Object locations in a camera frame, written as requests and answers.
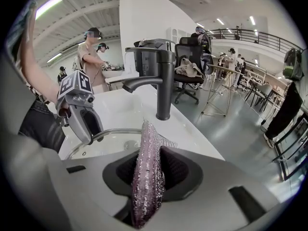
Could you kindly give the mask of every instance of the ceiling light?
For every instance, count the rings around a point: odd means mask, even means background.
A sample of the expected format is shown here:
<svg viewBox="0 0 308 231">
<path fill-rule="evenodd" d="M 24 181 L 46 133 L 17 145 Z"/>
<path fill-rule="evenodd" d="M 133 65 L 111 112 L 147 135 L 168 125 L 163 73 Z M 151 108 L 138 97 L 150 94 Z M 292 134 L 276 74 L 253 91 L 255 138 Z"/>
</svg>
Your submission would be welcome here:
<svg viewBox="0 0 308 231">
<path fill-rule="evenodd" d="M 45 4 L 40 6 L 40 8 L 37 10 L 37 14 L 35 16 L 35 19 L 37 20 L 48 9 L 50 9 L 51 7 L 53 7 L 54 5 L 56 5 L 57 3 L 61 2 L 61 1 L 62 0 L 49 0 L 48 2 L 46 2 Z"/>
<path fill-rule="evenodd" d="M 62 54 L 59 53 L 57 55 L 55 55 L 54 57 L 52 57 L 51 59 L 49 59 L 47 62 L 50 63 L 52 60 L 56 59 L 57 57 L 61 56 Z"/>
<path fill-rule="evenodd" d="M 217 18 L 216 20 L 218 20 L 222 25 L 224 25 L 224 23 L 220 19 Z"/>
<path fill-rule="evenodd" d="M 201 24 L 199 24 L 199 23 L 196 23 L 198 26 L 200 26 L 200 27 L 202 27 L 202 28 L 204 28 L 204 26 L 203 25 L 201 25 Z"/>
<path fill-rule="evenodd" d="M 252 25 L 255 25 L 255 24 L 256 24 L 256 23 L 255 23 L 255 20 L 254 20 L 254 18 L 253 18 L 252 16 L 250 16 L 250 20 L 251 20 Z"/>
</svg>

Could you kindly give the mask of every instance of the metal stand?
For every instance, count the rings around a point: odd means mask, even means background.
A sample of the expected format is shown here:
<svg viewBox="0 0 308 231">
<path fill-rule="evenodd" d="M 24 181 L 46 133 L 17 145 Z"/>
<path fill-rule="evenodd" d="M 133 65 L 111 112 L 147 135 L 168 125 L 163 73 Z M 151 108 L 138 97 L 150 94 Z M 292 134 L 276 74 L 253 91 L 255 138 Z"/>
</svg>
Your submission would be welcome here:
<svg viewBox="0 0 308 231">
<path fill-rule="evenodd" d="M 221 109 L 219 109 L 218 107 L 216 107 L 213 103 L 211 103 L 211 100 L 214 100 L 217 96 L 217 94 L 219 93 L 219 88 L 221 88 L 222 84 L 220 84 L 218 86 L 218 88 L 212 93 L 211 95 L 211 92 L 212 92 L 212 85 L 213 85 L 213 79 L 212 78 L 212 81 L 211 81 L 211 86 L 210 86 L 210 91 L 209 91 L 209 95 L 208 95 L 208 98 L 207 98 L 207 101 L 206 101 L 206 104 L 203 108 L 203 111 L 201 112 L 202 115 L 206 115 L 206 116 L 210 116 L 211 114 L 214 114 L 214 115 L 223 115 L 223 116 L 226 116 L 228 114 L 228 110 L 229 110 L 229 105 L 230 105 L 230 100 L 231 100 L 231 95 L 230 95 L 230 88 L 231 88 L 231 82 L 232 82 L 232 72 L 228 72 L 227 73 L 227 78 L 229 80 L 229 88 L 228 88 L 228 103 L 227 103 L 227 109 L 226 109 L 226 112 L 223 112 Z M 211 105 L 214 109 L 220 111 L 220 113 L 212 113 L 212 112 L 208 112 L 208 113 L 205 113 L 205 108 L 207 105 Z"/>
<path fill-rule="evenodd" d="M 288 180 L 291 176 L 293 176 L 299 169 L 301 169 L 304 165 L 306 165 L 306 163 L 308 162 L 307 161 L 307 158 L 299 165 L 296 167 L 295 170 L 293 170 L 289 175 L 287 175 L 286 171 L 285 171 L 285 163 L 293 156 L 295 155 L 296 152 L 298 152 L 298 150 L 300 150 L 308 141 L 308 137 L 303 141 L 303 143 L 288 157 L 288 158 L 285 158 L 284 157 L 284 154 L 289 151 L 296 143 L 298 143 L 303 137 L 304 135 L 308 132 L 308 128 L 304 131 L 304 133 L 297 139 L 295 140 L 286 150 L 284 150 L 283 152 L 281 152 L 280 148 L 279 148 L 279 144 L 284 140 L 286 139 L 294 130 L 295 128 L 301 123 L 301 121 L 305 119 L 307 120 L 307 116 L 305 114 L 303 114 L 298 120 L 297 122 L 290 128 L 290 130 L 280 139 L 278 140 L 274 147 L 277 151 L 277 154 L 278 156 L 276 158 L 274 158 L 272 160 L 272 162 L 276 162 L 278 161 L 279 164 L 280 164 L 280 167 L 281 167 L 281 170 L 282 170 L 282 179 L 283 181 L 286 181 Z"/>
</svg>

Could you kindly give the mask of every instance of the beige cloth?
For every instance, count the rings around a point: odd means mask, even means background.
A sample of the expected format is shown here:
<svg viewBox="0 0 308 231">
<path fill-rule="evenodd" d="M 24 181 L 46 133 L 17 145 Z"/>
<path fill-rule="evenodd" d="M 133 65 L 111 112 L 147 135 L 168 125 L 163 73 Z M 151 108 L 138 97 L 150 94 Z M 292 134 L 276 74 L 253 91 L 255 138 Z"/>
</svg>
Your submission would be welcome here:
<svg viewBox="0 0 308 231">
<path fill-rule="evenodd" d="M 90 78 L 92 87 L 101 86 L 100 88 L 98 88 L 100 90 L 99 92 L 108 91 L 108 86 L 105 82 L 105 77 L 103 76 L 101 66 L 99 64 L 91 64 L 83 60 L 83 56 L 86 54 L 89 54 L 91 56 L 100 59 L 96 50 L 92 46 L 89 46 L 86 43 L 82 43 L 79 45 L 77 53 L 78 53 L 78 58 L 84 68 L 84 72 Z"/>
<path fill-rule="evenodd" d="M 186 75 L 187 77 L 205 78 L 198 66 L 195 63 L 191 63 L 187 58 L 181 60 L 181 65 L 175 68 L 175 72 L 179 75 Z"/>
</svg>

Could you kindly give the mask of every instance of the railing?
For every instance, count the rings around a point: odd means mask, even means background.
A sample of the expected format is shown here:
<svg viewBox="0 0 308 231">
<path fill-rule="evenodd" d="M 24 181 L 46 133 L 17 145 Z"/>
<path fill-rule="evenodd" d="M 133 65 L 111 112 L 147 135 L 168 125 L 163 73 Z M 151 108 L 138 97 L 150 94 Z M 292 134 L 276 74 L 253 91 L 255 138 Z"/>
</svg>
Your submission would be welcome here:
<svg viewBox="0 0 308 231">
<path fill-rule="evenodd" d="M 294 43 L 291 43 L 290 41 L 287 41 L 272 34 L 255 32 L 253 30 L 216 29 L 206 31 L 206 34 L 209 35 L 211 39 L 233 39 L 248 41 L 270 47 L 282 53 L 286 53 L 290 48 L 295 48 L 300 52 L 303 51 L 302 48 L 300 48 Z"/>
</svg>

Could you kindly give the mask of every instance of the faucet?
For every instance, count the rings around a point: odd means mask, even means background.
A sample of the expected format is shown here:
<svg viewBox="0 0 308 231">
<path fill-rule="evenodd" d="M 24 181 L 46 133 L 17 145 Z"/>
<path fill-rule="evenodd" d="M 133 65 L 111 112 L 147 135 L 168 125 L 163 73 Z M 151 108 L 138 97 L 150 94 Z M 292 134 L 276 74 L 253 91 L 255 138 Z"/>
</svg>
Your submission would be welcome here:
<svg viewBox="0 0 308 231">
<path fill-rule="evenodd" d="M 140 86 L 148 84 L 157 85 L 157 113 L 156 118 L 166 121 L 170 118 L 171 94 L 174 79 L 175 53 L 172 51 L 159 50 L 146 47 L 126 48 L 126 52 L 148 51 L 156 52 L 158 63 L 158 76 L 144 76 L 125 80 L 123 89 L 132 93 Z"/>
</svg>

